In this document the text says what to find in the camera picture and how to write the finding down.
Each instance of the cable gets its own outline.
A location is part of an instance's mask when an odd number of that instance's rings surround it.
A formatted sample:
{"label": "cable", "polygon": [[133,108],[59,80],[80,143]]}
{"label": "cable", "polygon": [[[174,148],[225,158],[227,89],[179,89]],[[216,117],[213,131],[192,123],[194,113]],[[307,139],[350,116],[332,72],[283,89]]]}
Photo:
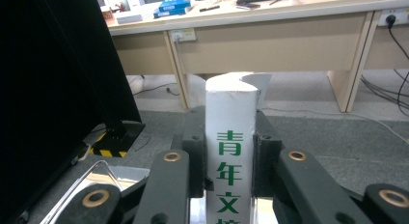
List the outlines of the cable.
{"label": "cable", "polygon": [[[395,21],[396,21],[396,16],[394,16],[394,15],[392,15],[392,14],[391,14],[391,15],[388,15],[388,17],[386,17],[386,22],[388,23],[388,31],[389,31],[389,34],[391,35],[392,39],[395,41],[395,43],[397,44],[397,46],[400,48],[400,50],[402,50],[402,52],[403,52],[403,54],[406,56],[406,58],[409,60],[409,55],[407,54],[407,52],[405,51],[405,49],[402,47],[402,45],[400,45],[400,43],[397,41],[397,39],[395,38],[394,34],[392,33],[392,27],[394,27]],[[403,79],[402,85],[400,85],[399,92],[397,93],[397,106],[399,107],[400,112],[402,112],[402,114],[405,115],[405,116],[407,116],[407,117],[409,117],[409,114],[407,114],[406,112],[404,112],[404,111],[402,110],[402,107],[403,107],[403,108],[406,108],[406,109],[409,109],[409,108],[404,107],[404,106],[401,105],[402,102],[400,101],[400,96],[401,96],[401,92],[402,92],[403,86],[405,85],[405,82],[406,82],[407,79],[408,79],[408,76],[409,76],[409,71],[408,71],[408,73],[406,74],[406,77]]]}
{"label": "cable", "polygon": [[172,82],[172,83],[163,84],[161,86],[158,86],[158,87],[155,87],[155,88],[152,88],[152,89],[146,89],[146,90],[140,91],[138,93],[133,94],[133,96],[139,95],[139,94],[144,93],[144,92],[153,91],[153,90],[156,90],[156,89],[161,88],[161,87],[165,87],[165,86],[169,86],[169,85],[175,85],[175,84],[177,84],[177,83]]}
{"label": "cable", "polygon": [[145,144],[143,144],[141,147],[135,148],[135,153],[138,152],[138,151],[140,151],[142,148],[144,148],[144,147],[150,142],[151,136],[142,136],[142,137],[148,137],[148,140],[147,140],[147,142],[146,142]]}
{"label": "cable", "polygon": [[[388,101],[390,101],[392,103],[398,104],[397,103],[397,98],[394,98],[394,97],[386,94],[386,93],[392,93],[392,94],[397,95],[396,92],[391,92],[391,91],[385,90],[385,89],[383,89],[381,87],[375,86],[372,83],[368,82],[363,76],[361,78],[361,81],[364,83],[364,85],[366,85],[368,87],[368,89],[370,89],[377,96],[379,96],[379,97],[381,97],[383,99],[386,99],[386,100],[388,100]],[[401,101],[400,105],[403,106],[404,108],[409,109],[409,104],[406,103],[406,102]]]}
{"label": "cable", "polygon": [[311,110],[281,110],[281,109],[276,109],[276,108],[271,108],[271,107],[264,107],[261,109],[265,109],[265,110],[274,110],[274,111],[281,111],[281,112],[310,112],[313,114],[317,114],[317,115],[328,115],[328,116],[355,116],[355,117],[359,117],[361,119],[365,119],[365,120],[370,120],[370,121],[374,121],[377,122],[378,124],[380,124],[381,126],[385,127],[388,131],[390,131],[392,134],[394,134],[395,136],[397,136],[399,139],[403,140],[403,142],[405,142],[406,144],[409,145],[409,141],[406,140],[405,138],[403,138],[402,136],[400,136],[398,133],[396,133],[394,130],[392,130],[389,126],[385,125],[384,123],[368,118],[366,116],[363,115],[358,115],[358,114],[353,114],[353,113],[322,113],[322,112],[316,112],[316,111],[311,111]]}
{"label": "cable", "polygon": [[395,72],[397,75],[399,75],[400,78],[402,78],[403,80],[405,80],[405,77],[402,76],[402,74],[400,74],[400,72],[398,72],[396,69],[394,69],[394,72]]}
{"label": "cable", "polygon": [[171,94],[174,95],[174,96],[179,96],[179,95],[180,95],[180,94],[173,93],[169,87],[166,88],[166,92],[167,92],[167,93],[171,93]]}
{"label": "cable", "polygon": [[[390,93],[390,94],[394,94],[394,95],[397,95],[397,94],[398,94],[398,92],[386,90],[386,89],[384,89],[384,88],[382,88],[382,87],[376,86],[375,84],[369,82],[369,81],[368,81],[366,78],[364,78],[363,76],[362,76],[361,81],[364,82],[364,84],[367,84],[368,86],[370,86],[371,88],[373,88],[373,89],[375,89],[375,90],[383,91],[383,92]],[[406,95],[406,94],[401,94],[401,96],[409,97],[409,95]]]}

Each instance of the gray floor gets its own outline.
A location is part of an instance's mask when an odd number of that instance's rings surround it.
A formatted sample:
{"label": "gray floor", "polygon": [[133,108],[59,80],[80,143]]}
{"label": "gray floor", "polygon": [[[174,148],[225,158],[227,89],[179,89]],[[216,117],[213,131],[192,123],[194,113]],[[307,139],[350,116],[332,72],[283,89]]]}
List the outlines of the gray floor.
{"label": "gray floor", "polygon": [[[364,76],[394,91],[402,83],[392,70],[366,71]],[[188,78],[190,103],[192,106],[205,104],[205,82],[194,75]],[[147,75],[145,79],[128,76],[128,81],[132,92],[139,93],[174,83],[175,78],[172,75]],[[177,85],[171,84],[135,96],[147,127],[128,155],[109,158],[110,165],[150,168],[155,155],[169,149],[173,135],[182,132],[186,110],[179,97],[168,93],[167,88],[178,93]],[[403,93],[409,94],[409,85]],[[315,155],[339,184],[361,194],[368,184],[376,182],[409,189],[409,144],[376,122],[390,126],[402,138],[409,139],[409,117],[395,104],[373,95],[365,86],[360,85],[358,89],[351,113],[354,115],[342,114],[326,73],[273,73],[263,107],[286,146],[305,149]],[[40,223],[75,179],[99,159],[99,156],[90,155],[64,173],[36,205],[29,223]]]}
{"label": "gray floor", "polygon": [[[407,70],[398,71],[401,74],[407,73]],[[393,70],[366,70],[364,76],[368,81],[396,92],[402,84],[402,79]],[[140,76],[128,76],[128,80],[134,93],[176,82],[172,75],[148,75],[145,79]],[[204,105],[205,81],[198,76],[189,75],[188,82],[190,106]],[[179,98],[167,93],[166,88],[170,88],[173,93],[178,93],[175,84],[143,92],[136,96],[139,109],[185,112]],[[402,93],[409,94],[409,84],[403,87]],[[263,107],[263,112],[268,116],[340,118],[339,115],[317,115],[300,111],[311,110],[323,114],[340,114],[327,74],[321,71],[272,73]],[[374,95],[362,82],[359,85],[351,114],[382,121],[409,121],[409,117],[404,116],[395,104]]]}

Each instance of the book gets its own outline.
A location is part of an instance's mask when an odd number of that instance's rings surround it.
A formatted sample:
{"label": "book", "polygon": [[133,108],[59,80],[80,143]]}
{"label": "book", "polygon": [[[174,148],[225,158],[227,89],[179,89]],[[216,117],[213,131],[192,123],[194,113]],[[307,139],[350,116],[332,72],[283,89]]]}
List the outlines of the book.
{"label": "book", "polygon": [[153,13],[153,17],[154,18],[159,18],[159,17],[169,16],[169,15],[186,14],[191,9],[192,9],[191,7],[187,7],[187,8],[181,8],[181,9],[172,9],[172,10],[168,10],[168,11],[165,11],[165,12],[156,10]]}
{"label": "book", "polygon": [[163,0],[159,6],[160,12],[193,7],[195,0]]}

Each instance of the white paper cylinder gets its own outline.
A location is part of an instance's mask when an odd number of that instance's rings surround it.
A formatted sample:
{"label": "white paper cylinder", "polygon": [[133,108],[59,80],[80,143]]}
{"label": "white paper cylinder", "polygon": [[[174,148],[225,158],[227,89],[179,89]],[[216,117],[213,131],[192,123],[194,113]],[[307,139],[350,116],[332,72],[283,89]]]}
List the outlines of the white paper cylinder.
{"label": "white paper cylinder", "polygon": [[253,135],[258,97],[258,89],[234,73],[206,82],[207,175],[214,184],[214,191],[206,193],[206,223],[253,223]]}

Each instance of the floor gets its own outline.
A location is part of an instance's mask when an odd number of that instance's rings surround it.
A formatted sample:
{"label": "floor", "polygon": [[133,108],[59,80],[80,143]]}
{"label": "floor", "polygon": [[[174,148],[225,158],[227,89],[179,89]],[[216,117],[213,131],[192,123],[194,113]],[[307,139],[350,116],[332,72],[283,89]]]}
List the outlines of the floor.
{"label": "floor", "polygon": [[[408,70],[397,70],[406,75]],[[366,70],[364,77],[371,83],[398,92],[402,78],[393,70]],[[138,108],[149,111],[185,112],[179,99],[173,75],[128,76]],[[190,107],[205,104],[205,81],[188,75]],[[409,84],[402,88],[409,94]],[[340,112],[326,72],[273,72],[266,91],[263,112],[268,116],[308,117],[325,119],[361,119],[359,115],[378,121],[409,121],[397,105],[376,96],[362,82],[353,105],[352,116]]]}

